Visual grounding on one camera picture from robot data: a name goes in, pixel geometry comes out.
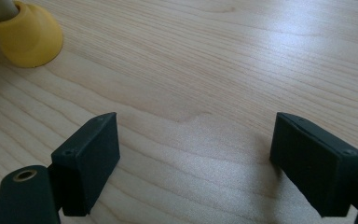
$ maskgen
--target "small hole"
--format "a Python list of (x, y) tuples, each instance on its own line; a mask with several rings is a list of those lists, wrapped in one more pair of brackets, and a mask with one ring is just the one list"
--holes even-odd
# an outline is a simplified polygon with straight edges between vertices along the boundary
[(31, 179), (36, 174), (37, 174), (36, 170), (25, 170), (25, 171), (22, 171), (22, 172), (19, 172), (18, 174), (16, 174), (13, 177), (13, 180), (16, 182), (22, 182), (22, 181)]

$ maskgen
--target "wood grain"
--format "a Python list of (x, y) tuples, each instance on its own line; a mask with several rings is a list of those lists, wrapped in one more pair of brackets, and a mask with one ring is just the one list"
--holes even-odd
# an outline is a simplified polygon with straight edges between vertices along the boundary
[(35, 69), (0, 51), (0, 181), (116, 111), (122, 159), (63, 223), (353, 223), (321, 219), (269, 147), (278, 111), (358, 147), (358, 1), (32, 2), (64, 46)]

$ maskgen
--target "screw hole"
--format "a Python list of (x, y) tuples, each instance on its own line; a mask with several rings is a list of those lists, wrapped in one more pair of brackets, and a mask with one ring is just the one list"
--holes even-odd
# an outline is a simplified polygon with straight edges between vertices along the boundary
[(25, 170), (16, 174), (13, 177), (13, 180), (16, 182), (22, 182), (33, 178), (36, 174), (37, 174), (36, 170)]

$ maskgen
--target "black clamp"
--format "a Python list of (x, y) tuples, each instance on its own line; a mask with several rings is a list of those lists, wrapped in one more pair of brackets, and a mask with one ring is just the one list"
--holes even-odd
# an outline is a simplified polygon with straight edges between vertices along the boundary
[(345, 217), (351, 204), (358, 209), (358, 149), (309, 120), (278, 113), (270, 159), (321, 217)]
[(0, 223), (61, 223), (90, 213), (120, 159), (116, 113), (89, 120), (51, 154), (47, 168), (33, 165), (5, 176)]

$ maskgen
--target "yellow rubber base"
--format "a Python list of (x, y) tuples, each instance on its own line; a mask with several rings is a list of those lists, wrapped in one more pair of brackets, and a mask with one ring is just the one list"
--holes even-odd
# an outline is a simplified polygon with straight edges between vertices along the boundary
[(14, 2), (19, 14), (0, 21), (0, 48), (15, 65), (37, 67), (53, 60), (62, 48), (62, 30), (42, 7)]

